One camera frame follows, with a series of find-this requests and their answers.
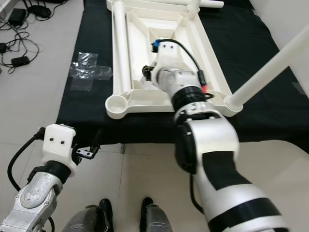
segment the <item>white pole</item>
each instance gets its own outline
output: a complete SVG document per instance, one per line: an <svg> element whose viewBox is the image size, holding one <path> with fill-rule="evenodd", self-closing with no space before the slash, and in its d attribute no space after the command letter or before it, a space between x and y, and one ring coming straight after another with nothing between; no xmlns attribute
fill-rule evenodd
<svg viewBox="0 0 309 232"><path fill-rule="evenodd" d="M116 39L119 59L119 70L121 78L121 90L127 92L132 89L130 66L129 66L129 51L127 47L126 35L126 9L122 1L117 1L113 5L113 13L116 27Z"/></svg>
<svg viewBox="0 0 309 232"><path fill-rule="evenodd" d="M191 3L191 0L143 0L151 2L159 2L166 4L175 4L186 6ZM201 0L200 7L210 7L210 8L222 8L224 6L224 1L213 1L213 0Z"/></svg>
<svg viewBox="0 0 309 232"><path fill-rule="evenodd" d="M191 0L188 4L188 10L190 11L199 11L199 6L202 0Z"/></svg>
<svg viewBox="0 0 309 232"><path fill-rule="evenodd" d="M239 110L243 104L275 79L292 62L309 48L309 25L292 39L277 55L251 77L225 102L232 110Z"/></svg>

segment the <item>black shoe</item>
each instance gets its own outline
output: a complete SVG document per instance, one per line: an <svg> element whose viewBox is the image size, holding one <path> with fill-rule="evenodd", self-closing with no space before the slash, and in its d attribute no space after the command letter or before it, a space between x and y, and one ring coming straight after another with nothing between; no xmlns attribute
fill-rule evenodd
<svg viewBox="0 0 309 232"><path fill-rule="evenodd" d="M100 201L100 203L98 205L104 211L104 213L106 215L106 220L109 223L109 225L108 225L109 228L107 229L107 232L114 232L114 226L113 226L113 223L112 223L112 204L111 204L110 200L103 199L103 200Z"/></svg>
<svg viewBox="0 0 309 232"><path fill-rule="evenodd" d="M140 232L146 232L147 223L146 223L146 216L147 216L147 206L153 204L154 201L150 197L146 197L141 204L140 210Z"/></svg>

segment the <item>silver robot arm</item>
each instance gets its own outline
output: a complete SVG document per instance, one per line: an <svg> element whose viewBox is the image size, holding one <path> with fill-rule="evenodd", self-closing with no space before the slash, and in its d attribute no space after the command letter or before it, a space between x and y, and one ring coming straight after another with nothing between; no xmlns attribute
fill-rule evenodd
<svg viewBox="0 0 309 232"><path fill-rule="evenodd" d="M176 159L197 184L202 208L194 203L210 231L288 232L266 194L236 170L237 133L206 101L198 74L175 67L177 45L171 49L169 42L162 42L157 47L156 66L144 67L143 73L171 99L177 126Z"/></svg>
<svg viewBox="0 0 309 232"><path fill-rule="evenodd" d="M1 232L41 232L54 212L57 196L78 162L72 159L75 130L61 125L46 127L43 143L44 166L35 168L29 183L15 196L15 203L0 225Z"/></svg>

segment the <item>black tablecloth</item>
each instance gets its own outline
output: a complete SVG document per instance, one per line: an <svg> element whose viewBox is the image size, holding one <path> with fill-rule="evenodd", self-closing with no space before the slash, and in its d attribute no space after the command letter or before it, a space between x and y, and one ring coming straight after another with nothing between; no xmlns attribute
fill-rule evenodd
<svg viewBox="0 0 309 232"><path fill-rule="evenodd" d="M279 51L249 1L226 0L224 8L203 8L199 15L232 92ZM78 51L96 53L98 65L112 67L112 17L104 0L87 0L72 61ZM104 105L112 94L112 78L94 80L91 91L72 91L71 81L68 77L57 123L75 127L81 146L91 145L98 129L104 131L101 144L174 142L173 113L113 120ZM285 70L229 118L241 142L286 140L309 151L309 100L293 83L298 81L292 71Z"/></svg>

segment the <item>white plastic frame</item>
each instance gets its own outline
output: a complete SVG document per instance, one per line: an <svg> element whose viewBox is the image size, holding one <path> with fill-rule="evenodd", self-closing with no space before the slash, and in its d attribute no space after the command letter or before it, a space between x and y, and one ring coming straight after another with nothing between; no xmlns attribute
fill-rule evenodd
<svg viewBox="0 0 309 232"><path fill-rule="evenodd" d="M121 119L128 113L138 112L173 112L167 93L146 82L141 73L144 65L151 65L155 60L151 43L159 38L173 38L183 43L205 72L208 91L215 96L211 103L225 116L236 113L224 102L232 93L198 11L182 5L141 0L107 0L107 8L112 12L114 76L113 94L105 106L111 118ZM179 68L196 71L185 52L179 50L178 58Z"/></svg>

